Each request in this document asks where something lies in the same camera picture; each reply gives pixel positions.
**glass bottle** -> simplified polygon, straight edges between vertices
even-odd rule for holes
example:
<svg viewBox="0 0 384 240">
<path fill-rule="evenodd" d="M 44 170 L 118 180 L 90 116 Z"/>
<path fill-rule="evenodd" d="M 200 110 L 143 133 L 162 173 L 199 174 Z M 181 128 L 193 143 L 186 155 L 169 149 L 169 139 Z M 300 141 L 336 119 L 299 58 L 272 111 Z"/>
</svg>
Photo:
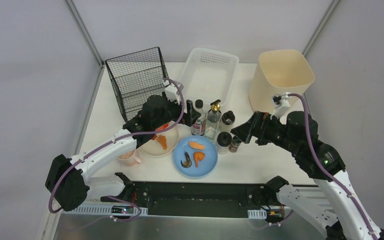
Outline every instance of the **glass bottle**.
<svg viewBox="0 0 384 240">
<path fill-rule="evenodd" d="M 217 100 L 211 103 L 211 110 L 208 112 L 205 120 L 204 137 L 211 140 L 212 142 L 216 139 L 221 118 L 222 113 L 220 112 L 220 100 Z"/>
<path fill-rule="evenodd" d="M 205 133 L 207 113 L 203 110 L 204 103 L 201 99 L 195 101 L 195 110 L 201 114 L 196 122 L 190 127 L 193 135 L 203 136 Z"/>
</svg>

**black wire mesh basket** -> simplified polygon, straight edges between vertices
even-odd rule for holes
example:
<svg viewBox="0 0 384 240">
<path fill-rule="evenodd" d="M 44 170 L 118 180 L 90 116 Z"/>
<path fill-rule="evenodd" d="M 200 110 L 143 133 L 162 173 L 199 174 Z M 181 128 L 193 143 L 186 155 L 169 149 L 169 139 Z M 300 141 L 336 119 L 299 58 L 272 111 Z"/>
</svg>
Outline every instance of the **black wire mesh basket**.
<svg viewBox="0 0 384 240">
<path fill-rule="evenodd" d="M 163 94 L 163 79 L 169 77 L 159 47 L 110 58 L 105 65 L 126 122 L 136 116 L 149 96 Z"/>
</svg>

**spice jar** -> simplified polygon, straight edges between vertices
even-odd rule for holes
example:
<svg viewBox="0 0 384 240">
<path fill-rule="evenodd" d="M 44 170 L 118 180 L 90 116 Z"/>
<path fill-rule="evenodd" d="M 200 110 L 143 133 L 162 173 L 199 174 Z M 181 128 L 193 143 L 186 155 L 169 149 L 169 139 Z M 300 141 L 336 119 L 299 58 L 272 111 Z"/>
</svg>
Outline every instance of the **spice jar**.
<svg viewBox="0 0 384 240">
<path fill-rule="evenodd" d="M 236 153 L 238 151 L 239 145 L 241 145 L 242 141 L 239 139 L 239 137 L 234 136 L 232 139 L 232 142 L 229 146 L 229 151 L 231 153 Z"/>
<path fill-rule="evenodd" d="M 232 135 L 227 131 L 222 131 L 217 137 L 215 148 L 218 154 L 227 154 L 232 143 Z"/>
</svg>

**white table surface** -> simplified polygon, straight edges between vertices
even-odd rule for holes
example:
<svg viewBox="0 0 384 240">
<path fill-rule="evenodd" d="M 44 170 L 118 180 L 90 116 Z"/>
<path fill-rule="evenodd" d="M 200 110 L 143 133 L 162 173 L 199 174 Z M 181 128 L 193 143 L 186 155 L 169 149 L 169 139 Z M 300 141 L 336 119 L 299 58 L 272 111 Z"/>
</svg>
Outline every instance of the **white table surface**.
<svg viewBox="0 0 384 240">
<path fill-rule="evenodd" d="M 176 80 L 185 63 L 166 62 L 168 75 Z M 248 92 L 254 76 L 256 64 L 240 63 L 231 91 L 231 101 L 226 103 L 223 112 L 232 110 L 236 116 L 234 126 L 246 122 L 253 110 L 248 99 Z M 298 101 L 291 111 L 302 110 Z M 110 82 L 105 70 L 81 146 L 81 152 L 87 151 L 106 140 L 122 128 L 124 120 L 120 114 Z M 180 139 L 191 135 L 190 129 L 178 125 Z M 197 183 L 265 183 L 279 175 L 292 184 L 314 184 L 295 163 L 291 154 L 273 144 L 258 146 L 253 138 L 249 144 L 241 144 L 237 153 L 218 155 L 215 169 L 201 179 L 189 179 L 183 176 L 173 164 L 173 152 L 163 157 L 151 157 L 141 154 L 142 164 L 126 167 L 114 160 L 98 171 L 94 177 L 109 176 L 115 172 L 124 173 L 132 181 L 153 182 L 197 182 Z"/>
</svg>

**small bottle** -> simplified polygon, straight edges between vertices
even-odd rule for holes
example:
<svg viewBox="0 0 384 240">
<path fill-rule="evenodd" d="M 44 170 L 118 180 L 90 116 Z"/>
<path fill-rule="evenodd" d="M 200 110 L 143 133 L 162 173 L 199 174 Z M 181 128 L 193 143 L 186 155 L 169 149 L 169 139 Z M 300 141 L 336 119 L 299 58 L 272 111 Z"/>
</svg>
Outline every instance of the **small bottle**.
<svg viewBox="0 0 384 240">
<path fill-rule="evenodd" d="M 227 131 L 222 131 L 217 137 L 217 144 L 215 148 L 217 149 L 218 154 L 227 154 L 229 151 L 229 146 L 232 143 L 232 135 Z"/>
<path fill-rule="evenodd" d="M 205 120 L 205 135 L 207 139 L 214 142 L 216 139 L 217 131 L 219 130 L 220 119 L 222 114 L 220 113 L 220 100 L 211 103 L 211 110 L 206 115 Z"/>
<path fill-rule="evenodd" d="M 201 99 L 195 101 L 195 110 L 201 114 L 196 122 L 190 127 L 190 131 L 193 135 L 202 136 L 205 133 L 205 124 L 207 113 L 203 110 L 204 103 Z"/>
<path fill-rule="evenodd" d="M 239 145 L 241 145 L 242 141 L 239 139 L 239 137 L 234 136 L 232 139 L 232 143 L 229 146 L 229 151 L 231 153 L 236 153 L 238 151 Z"/>
<path fill-rule="evenodd" d="M 231 132 L 233 123 L 235 122 L 235 115 L 232 111 L 227 111 L 221 116 L 220 132 Z"/>
</svg>

